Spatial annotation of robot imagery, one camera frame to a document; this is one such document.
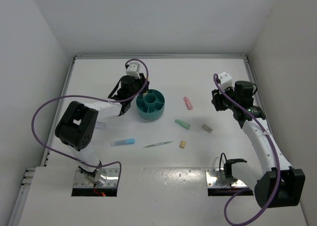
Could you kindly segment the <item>grey beige eraser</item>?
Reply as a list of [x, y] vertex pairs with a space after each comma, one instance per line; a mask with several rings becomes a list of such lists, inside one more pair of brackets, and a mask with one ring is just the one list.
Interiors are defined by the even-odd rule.
[[206, 125], [206, 124], [203, 124], [203, 125], [202, 125], [202, 128], [203, 128], [205, 131], [207, 131], [208, 133], [211, 133], [211, 132], [212, 132], [212, 128], [209, 127], [209, 126]]

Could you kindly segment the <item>pink highlighter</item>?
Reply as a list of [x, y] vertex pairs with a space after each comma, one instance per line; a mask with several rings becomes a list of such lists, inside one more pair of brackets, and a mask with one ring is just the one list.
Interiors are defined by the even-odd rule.
[[184, 97], [183, 100], [184, 100], [184, 103], [185, 103], [187, 109], [188, 109], [188, 110], [192, 110], [192, 109], [193, 109], [193, 106], [192, 106], [190, 100], [188, 99], [188, 97]]

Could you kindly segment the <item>green highlighter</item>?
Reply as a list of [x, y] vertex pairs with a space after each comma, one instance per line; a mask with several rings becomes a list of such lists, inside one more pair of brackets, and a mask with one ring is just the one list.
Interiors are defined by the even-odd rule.
[[190, 129], [191, 125], [183, 120], [176, 119], [175, 123], [178, 124], [179, 126], [185, 128], [185, 129]]

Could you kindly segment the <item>blue capped glue stick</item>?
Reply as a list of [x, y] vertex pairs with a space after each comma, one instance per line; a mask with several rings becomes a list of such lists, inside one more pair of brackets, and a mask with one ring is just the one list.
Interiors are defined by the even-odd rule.
[[129, 139], [112, 141], [110, 145], [112, 147], [115, 147], [115, 146], [131, 145], [131, 144], [134, 144], [134, 143], [135, 143], [135, 139], [134, 138], [129, 138]]

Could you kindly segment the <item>green thin pen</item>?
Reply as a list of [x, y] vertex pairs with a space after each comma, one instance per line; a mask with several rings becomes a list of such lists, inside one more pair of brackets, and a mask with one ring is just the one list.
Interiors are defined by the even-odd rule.
[[173, 143], [173, 141], [165, 141], [165, 142], [155, 143], [155, 144], [144, 146], [143, 148], [157, 147], [157, 146], [162, 146], [162, 145], [170, 144], [170, 143]]

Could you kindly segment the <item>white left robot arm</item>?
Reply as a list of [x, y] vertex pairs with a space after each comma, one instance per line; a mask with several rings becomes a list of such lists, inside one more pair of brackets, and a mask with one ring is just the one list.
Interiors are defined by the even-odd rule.
[[72, 101], [55, 129], [55, 136], [67, 145], [80, 161], [82, 173], [94, 177], [101, 161], [88, 145], [92, 140], [96, 123], [108, 117], [124, 115], [131, 107], [131, 102], [139, 93], [148, 91], [149, 82], [144, 74], [127, 74], [109, 94], [105, 102], [83, 104]]

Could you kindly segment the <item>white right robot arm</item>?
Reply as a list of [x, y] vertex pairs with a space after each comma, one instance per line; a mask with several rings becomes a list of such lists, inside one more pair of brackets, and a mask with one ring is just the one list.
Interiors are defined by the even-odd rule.
[[215, 81], [212, 104], [216, 111], [231, 110], [234, 119], [248, 136], [261, 165], [253, 171], [245, 159], [228, 159], [223, 166], [226, 178], [239, 178], [253, 190], [262, 208], [297, 206], [305, 183], [305, 174], [284, 157], [267, 125], [264, 111], [254, 105], [255, 84], [249, 81]]

